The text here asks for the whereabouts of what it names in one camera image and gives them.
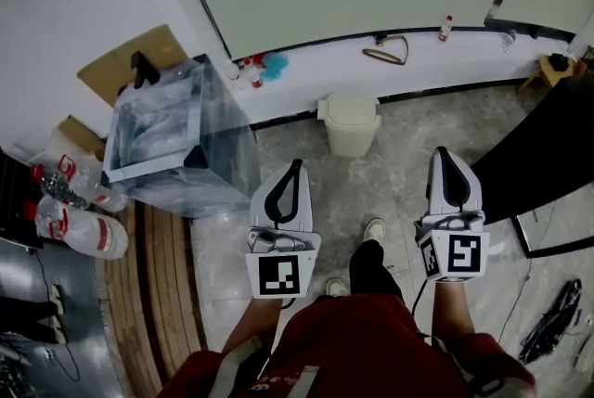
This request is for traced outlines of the person's left forearm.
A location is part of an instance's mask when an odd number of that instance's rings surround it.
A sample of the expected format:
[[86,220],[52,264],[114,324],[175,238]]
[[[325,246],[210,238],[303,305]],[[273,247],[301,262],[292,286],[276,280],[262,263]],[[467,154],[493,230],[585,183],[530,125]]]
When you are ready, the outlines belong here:
[[257,337],[263,349],[270,353],[281,310],[281,299],[252,299],[228,337],[222,353],[230,353],[253,337]]

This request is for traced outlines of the wooden board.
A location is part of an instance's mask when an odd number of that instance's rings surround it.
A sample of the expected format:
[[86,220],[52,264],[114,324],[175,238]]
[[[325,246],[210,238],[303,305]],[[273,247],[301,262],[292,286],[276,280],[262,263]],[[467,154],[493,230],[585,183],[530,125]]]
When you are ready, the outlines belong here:
[[169,26],[163,24],[111,49],[81,68],[76,76],[114,107],[122,90],[129,84],[134,87],[136,72],[131,70],[130,60],[136,51],[142,52],[160,73],[188,60]]

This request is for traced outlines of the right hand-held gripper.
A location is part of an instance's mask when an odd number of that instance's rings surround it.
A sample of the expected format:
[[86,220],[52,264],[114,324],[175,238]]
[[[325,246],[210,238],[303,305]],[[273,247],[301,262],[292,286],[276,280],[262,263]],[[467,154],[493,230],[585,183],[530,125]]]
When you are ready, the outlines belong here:
[[[474,171],[457,154],[438,147],[430,160],[426,197],[428,214],[440,214],[415,223],[427,280],[465,282],[482,276],[490,235],[484,231],[482,189]],[[453,207],[460,212],[451,213]]]

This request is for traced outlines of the person's right forearm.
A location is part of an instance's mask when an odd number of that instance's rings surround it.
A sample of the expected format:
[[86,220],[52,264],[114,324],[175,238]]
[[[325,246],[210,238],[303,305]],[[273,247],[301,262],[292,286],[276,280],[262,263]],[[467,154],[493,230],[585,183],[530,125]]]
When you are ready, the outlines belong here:
[[474,332],[464,284],[438,282],[434,290],[432,334],[450,342]]

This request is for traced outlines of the wooden slat platform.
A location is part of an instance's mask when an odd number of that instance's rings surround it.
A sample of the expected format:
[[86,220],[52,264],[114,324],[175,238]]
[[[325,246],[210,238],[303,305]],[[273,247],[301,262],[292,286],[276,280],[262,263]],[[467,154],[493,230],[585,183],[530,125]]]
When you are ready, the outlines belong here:
[[99,268],[115,359],[126,396],[156,398],[192,353],[208,348],[190,221],[138,201],[117,218],[128,249]]

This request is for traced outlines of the blue cloth with spray bottles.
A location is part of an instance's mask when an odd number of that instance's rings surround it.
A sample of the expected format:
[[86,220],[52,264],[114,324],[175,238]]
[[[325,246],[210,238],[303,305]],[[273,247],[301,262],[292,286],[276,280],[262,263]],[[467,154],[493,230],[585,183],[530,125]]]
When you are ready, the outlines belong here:
[[283,71],[289,66],[287,55],[278,52],[266,53],[262,58],[264,68],[261,79],[264,83],[273,82],[281,78]]

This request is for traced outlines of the wooden stool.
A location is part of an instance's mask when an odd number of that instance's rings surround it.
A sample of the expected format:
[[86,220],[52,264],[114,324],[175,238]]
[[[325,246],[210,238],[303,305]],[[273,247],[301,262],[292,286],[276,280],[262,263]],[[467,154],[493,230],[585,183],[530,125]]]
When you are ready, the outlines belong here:
[[522,92],[536,79],[541,79],[547,88],[553,88],[564,78],[586,73],[590,66],[594,66],[593,45],[588,45],[583,56],[578,60],[560,53],[540,57],[536,71],[518,87],[517,91]]

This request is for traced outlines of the brown belt loop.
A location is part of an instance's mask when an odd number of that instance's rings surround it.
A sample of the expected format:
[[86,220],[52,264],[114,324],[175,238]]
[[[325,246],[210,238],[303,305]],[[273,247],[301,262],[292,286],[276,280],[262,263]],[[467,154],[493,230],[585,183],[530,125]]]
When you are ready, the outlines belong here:
[[373,38],[374,46],[363,48],[363,56],[399,67],[407,64],[409,43],[404,35],[378,32]]

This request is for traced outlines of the person's right shoe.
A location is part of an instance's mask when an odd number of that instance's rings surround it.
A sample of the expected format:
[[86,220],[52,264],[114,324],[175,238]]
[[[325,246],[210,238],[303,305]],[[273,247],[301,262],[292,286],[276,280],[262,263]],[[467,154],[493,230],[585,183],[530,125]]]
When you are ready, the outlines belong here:
[[365,228],[363,241],[374,240],[381,243],[386,232],[385,222],[381,218],[373,218]]

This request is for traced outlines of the black L-shaped bracket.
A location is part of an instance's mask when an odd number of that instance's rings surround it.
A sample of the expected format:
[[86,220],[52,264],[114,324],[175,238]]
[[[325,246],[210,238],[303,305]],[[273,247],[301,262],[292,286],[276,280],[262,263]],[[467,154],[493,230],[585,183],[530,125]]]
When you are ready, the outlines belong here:
[[134,79],[134,89],[141,88],[144,82],[148,82],[150,85],[154,85],[161,78],[161,73],[150,63],[150,61],[140,51],[136,51],[132,54],[130,60],[130,68],[132,71],[136,72]]

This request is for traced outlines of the black shelf rack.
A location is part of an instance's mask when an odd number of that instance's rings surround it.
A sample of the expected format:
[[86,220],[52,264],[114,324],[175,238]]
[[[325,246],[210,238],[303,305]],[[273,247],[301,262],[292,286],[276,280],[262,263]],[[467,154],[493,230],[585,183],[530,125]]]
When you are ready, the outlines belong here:
[[31,177],[31,168],[0,148],[0,239],[30,249],[42,249],[34,218],[27,219],[43,193]]

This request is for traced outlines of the cream pedal trash bin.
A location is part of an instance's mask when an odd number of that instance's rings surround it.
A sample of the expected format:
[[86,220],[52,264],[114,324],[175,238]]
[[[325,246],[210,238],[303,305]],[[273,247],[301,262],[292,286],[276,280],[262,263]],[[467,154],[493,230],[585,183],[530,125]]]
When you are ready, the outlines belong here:
[[316,115],[323,121],[333,155],[365,156],[381,126],[376,97],[334,93],[317,101]]

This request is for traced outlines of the black cabinet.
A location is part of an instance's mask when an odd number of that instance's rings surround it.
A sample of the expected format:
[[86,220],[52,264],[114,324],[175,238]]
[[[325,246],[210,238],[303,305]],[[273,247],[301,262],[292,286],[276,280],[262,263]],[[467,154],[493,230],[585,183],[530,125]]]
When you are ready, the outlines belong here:
[[564,78],[471,169],[490,225],[594,182],[594,75]]

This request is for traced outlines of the person's red shirt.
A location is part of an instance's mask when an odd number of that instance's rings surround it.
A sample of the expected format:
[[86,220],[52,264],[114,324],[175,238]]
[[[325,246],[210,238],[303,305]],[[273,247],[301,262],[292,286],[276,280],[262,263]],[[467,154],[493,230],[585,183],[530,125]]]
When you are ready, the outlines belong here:
[[278,346],[257,337],[189,356],[158,398],[534,398],[536,382],[485,333],[427,343],[390,294],[313,303]]

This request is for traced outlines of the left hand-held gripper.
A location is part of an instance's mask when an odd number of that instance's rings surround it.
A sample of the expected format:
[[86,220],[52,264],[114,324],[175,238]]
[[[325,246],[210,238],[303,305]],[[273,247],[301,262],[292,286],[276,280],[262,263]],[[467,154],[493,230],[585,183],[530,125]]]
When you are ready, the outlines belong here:
[[311,232],[310,183],[301,159],[294,159],[263,181],[253,194],[250,215],[256,227],[248,231],[250,251],[245,259],[253,297],[305,297],[321,236]]

